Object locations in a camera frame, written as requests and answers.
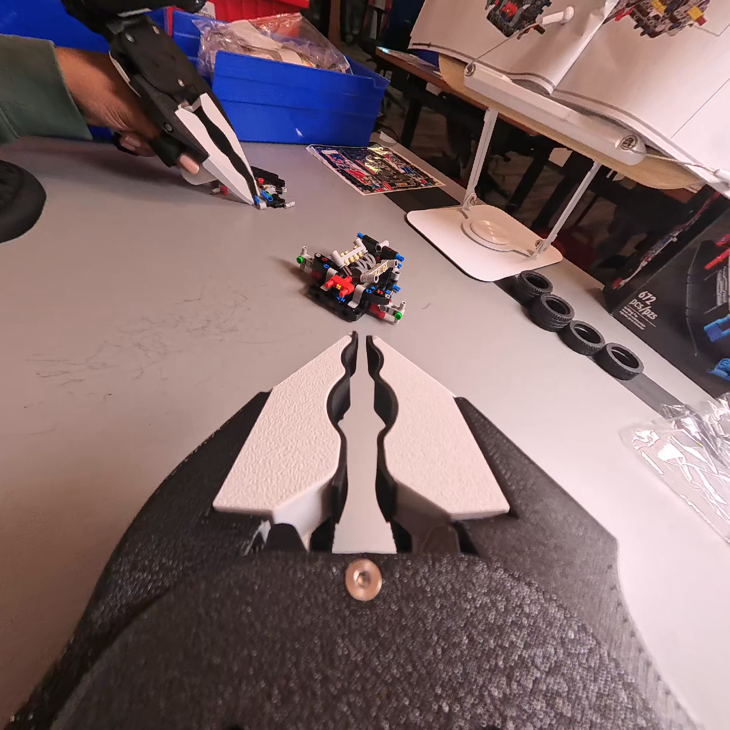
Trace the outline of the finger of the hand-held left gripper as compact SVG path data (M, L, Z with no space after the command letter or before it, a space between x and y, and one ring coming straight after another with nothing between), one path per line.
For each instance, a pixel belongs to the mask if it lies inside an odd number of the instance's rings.
M196 140L208 155L206 169L211 173L222 173L225 184L232 184L237 194L243 193L245 188L250 194L257 194L259 184L242 145L228 118L210 94L202 94L198 99L196 121Z
M224 182L223 178L224 175L219 172L209 172L206 167L205 163L208 161L208 155L204 149L202 149L196 140L196 132L197 132L197 121L196 121L196 105L179 105L178 109L175 112L176 117L178 118L178 121L181 123L182 127L187 131L189 135L193 138L193 140L196 142L197 147L196 149L200 149L200 154L204 155L204 159L199 163L201 170L205 170L206 174L208 176L209 181L213 181L214 179L219 179L221 182ZM253 197L257 194L250 194L248 192L248 189L245 188L243 193L237 194L240 198L243 198L249 205L253 202Z

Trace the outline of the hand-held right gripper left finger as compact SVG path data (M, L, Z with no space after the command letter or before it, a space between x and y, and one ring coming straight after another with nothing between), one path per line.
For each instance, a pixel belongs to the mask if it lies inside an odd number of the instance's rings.
M348 497L348 442L359 335L349 333L265 394L213 500L227 516L290 525L310 551L332 552Z

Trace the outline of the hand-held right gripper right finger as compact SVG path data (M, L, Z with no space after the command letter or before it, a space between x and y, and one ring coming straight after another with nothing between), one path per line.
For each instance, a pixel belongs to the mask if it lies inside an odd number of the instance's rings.
M367 360L383 423L376 497L396 551L460 552L458 525L509 502L451 390L377 336Z

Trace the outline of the small black lego subassembly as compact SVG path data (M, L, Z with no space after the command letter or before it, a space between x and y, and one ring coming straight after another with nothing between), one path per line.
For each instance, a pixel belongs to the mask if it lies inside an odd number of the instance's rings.
M294 200L288 199L286 181L279 177L276 173L257 166L252 166L252 176L255 184L258 186L259 192L253 197L251 203L256 209L291 209L296 206ZM208 183L210 194L218 196L230 202L245 203L233 190L221 182L214 179Z

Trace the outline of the multicoloured lego engine assembly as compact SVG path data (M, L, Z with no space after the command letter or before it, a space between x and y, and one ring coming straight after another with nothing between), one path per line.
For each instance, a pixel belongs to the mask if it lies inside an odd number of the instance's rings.
M343 251L309 253L303 246L297 264L311 278L308 294L319 305L348 323L369 314L395 324L405 314L406 302L395 302L405 259L388 241L358 233Z

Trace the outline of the person's left forearm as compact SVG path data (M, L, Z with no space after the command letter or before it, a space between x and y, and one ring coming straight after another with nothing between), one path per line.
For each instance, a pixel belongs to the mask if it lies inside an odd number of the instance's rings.
M1 35L1 144L23 137L91 141L51 41Z

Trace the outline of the clear bags of lego parts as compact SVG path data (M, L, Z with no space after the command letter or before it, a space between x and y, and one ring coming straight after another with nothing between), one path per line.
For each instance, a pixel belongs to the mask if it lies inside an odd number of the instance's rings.
M344 54L299 13L229 23L200 16L193 23L200 33L197 68L204 76L213 74L222 52L352 74Z

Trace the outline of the black rubber lego tire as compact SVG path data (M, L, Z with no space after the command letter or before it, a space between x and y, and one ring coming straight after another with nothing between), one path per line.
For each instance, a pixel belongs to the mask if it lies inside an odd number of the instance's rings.
M593 361L608 375L624 382L644 372L643 361L633 351L615 342L607 342L594 354Z
M536 297L527 311L533 324L546 332L553 333L566 328L575 316L570 303L555 294L542 294Z
M510 295L525 308L540 297L552 294L552 282L535 270L526 270L512 277L508 284Z
M558 330L558 336L571 351L593 358L606 345L605 338L592 325L572 319Z

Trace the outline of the dark lego set box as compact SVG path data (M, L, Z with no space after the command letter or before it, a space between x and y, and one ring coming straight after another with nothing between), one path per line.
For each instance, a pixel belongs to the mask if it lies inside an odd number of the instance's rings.
M712 397L729 388L729 202L713 192L604 287L608 311Z

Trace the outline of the lego instruction booklet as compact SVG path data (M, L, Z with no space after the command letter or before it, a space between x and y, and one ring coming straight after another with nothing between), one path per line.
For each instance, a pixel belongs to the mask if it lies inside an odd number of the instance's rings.
M464 62L505 111L728 196L728 1L424 2L409 47Z

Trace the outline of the person's left hand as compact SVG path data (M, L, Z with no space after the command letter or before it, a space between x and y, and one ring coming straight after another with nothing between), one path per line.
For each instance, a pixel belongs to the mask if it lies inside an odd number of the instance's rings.
M90 125L118 133L121 146L137 156L156 155L150 143L161 131L108 55L56 48L56 58L71 98Z

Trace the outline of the large blue plastic bin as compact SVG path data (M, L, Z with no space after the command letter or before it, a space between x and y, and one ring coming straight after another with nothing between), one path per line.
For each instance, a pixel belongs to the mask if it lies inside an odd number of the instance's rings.
M200 33L193 21L208 14L173 11L173 39L197 68ZM363 147L369 144L388 80L346 57L352 74L222 52L204 76L240 141Z

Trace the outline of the red plastic bin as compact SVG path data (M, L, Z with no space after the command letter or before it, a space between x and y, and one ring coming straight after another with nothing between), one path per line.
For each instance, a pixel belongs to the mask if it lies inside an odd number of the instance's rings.
M309 1L208 1L208 3L213 6L214 17L225 22L300 13L309 9Z

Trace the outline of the black textured cushion pad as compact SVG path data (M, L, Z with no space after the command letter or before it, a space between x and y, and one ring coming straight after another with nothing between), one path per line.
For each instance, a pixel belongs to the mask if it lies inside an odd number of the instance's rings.
M30 231L40 219L46 200L46 191L34 175L2 159L1 243Z

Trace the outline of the clear plastic bag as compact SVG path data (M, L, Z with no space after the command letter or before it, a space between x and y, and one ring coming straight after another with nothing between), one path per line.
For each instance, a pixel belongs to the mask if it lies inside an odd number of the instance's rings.
M729 543L729 393L664 405L661 417L622 429L620 438Z

